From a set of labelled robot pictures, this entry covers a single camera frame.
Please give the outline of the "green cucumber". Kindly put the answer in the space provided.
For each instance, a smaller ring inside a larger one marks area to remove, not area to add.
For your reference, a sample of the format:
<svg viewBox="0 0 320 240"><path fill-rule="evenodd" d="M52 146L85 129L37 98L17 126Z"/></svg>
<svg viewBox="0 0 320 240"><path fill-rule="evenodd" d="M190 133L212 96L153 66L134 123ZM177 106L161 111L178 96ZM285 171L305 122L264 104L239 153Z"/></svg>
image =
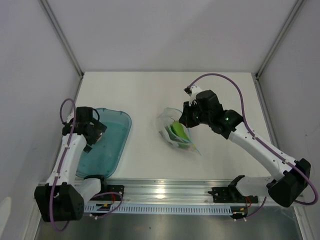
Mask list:
<svg viewBox="0 0 320 240"><path fill-rule="evenodd" d="M184 140L189 141L189 137L186 134L185 130L184 130L184 126L179 123L178 121L173 121L172 123L172 131L174 132L174 134L176 136L178 136L179 138L182 138Z"/></svg>

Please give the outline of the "green bell pepper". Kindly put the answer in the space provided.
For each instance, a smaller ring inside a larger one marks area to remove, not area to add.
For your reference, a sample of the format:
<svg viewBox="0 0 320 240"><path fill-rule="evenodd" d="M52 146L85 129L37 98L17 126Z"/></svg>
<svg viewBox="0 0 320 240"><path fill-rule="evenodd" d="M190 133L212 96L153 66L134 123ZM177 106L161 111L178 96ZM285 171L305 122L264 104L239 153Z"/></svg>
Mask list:
<svg viewBox="0 0 320 240"><path fill-rule="evenodd" d="M165 126L164 127L164 138L168 141L168 142L179 142L178 137L174 134L174 132L172 131L170 126Z"/></svg>

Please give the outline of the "clear zip top bag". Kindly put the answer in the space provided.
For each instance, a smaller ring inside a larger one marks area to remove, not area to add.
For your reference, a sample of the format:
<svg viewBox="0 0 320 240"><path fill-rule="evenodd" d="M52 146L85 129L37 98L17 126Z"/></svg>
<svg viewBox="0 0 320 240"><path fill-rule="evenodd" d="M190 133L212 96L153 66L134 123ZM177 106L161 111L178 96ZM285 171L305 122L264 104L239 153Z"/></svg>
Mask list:
<svg viewBox="0 0 320 240"><path fill-rule="evenodd" d="M166 107L156 118L156 127L161 138L172 148L201 155L192 140L190 129L179 122L182 111Z"/></svg>

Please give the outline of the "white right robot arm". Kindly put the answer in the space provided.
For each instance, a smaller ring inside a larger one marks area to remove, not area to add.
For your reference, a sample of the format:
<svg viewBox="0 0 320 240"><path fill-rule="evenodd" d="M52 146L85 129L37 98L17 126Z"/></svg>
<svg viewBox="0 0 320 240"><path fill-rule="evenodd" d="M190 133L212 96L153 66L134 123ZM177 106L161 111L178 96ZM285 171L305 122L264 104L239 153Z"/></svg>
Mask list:
<svg viewBox="0 0 320 240"><path fill-rule="evenodd" d="M197 86L184 90L189 100L183 103L179 122L187 128L207 125L214 133L238 145L256 159L270 174L269 177L239 175L231 183L228 196L239 202L247 196L271 197L278 205L288 208L297 202L309 185L311 164L304 158L283 153L265 143L253 130L248 130L244 118L235 110L226 110L212 90Z"/></svg>

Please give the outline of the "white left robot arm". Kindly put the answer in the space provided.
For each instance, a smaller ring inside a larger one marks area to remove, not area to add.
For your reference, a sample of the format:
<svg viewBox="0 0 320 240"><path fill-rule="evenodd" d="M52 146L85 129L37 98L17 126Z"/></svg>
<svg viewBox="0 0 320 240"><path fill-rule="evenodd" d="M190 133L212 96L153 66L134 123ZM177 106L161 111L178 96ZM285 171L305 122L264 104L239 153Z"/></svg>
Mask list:
<svg viewBox="0 0 320 240"><path fill-rule="evenodd" d="M77 107L75 115L63 123L62 143L55 166L46 183L34 191L44 222L78 221L92 197L103 200L108 196L109 188L103 183L102 175L89 175L81 185L75 185L82 153L89 153L106 130L98 111L88 106Z"/></svg>

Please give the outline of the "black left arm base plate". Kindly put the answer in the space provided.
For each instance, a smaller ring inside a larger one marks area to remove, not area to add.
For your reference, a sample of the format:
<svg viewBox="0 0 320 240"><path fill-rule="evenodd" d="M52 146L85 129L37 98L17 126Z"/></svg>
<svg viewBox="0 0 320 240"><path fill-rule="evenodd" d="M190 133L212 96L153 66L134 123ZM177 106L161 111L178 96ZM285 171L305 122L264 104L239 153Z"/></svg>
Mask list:
<svg viewBox="0 0 320 240"><path fill-rule="evenodd" d="M124 196L124 185L107 185L101 190L101 193L108 193L106 195L100 196L99 199L103 201L120 201L120 195Z"/></svg>

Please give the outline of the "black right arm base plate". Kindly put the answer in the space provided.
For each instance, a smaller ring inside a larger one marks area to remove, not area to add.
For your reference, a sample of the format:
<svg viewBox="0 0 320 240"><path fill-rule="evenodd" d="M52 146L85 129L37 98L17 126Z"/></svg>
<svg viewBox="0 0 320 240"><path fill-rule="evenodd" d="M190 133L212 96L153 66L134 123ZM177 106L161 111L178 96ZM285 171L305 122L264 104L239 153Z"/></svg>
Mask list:
<svg viewBox="0 0 320 240"><path fill-rule="evenodd" d="M232 187L212 187L207 193L212 196L214 203L257 204L259 202L257 196L243 196Z"/></svg>

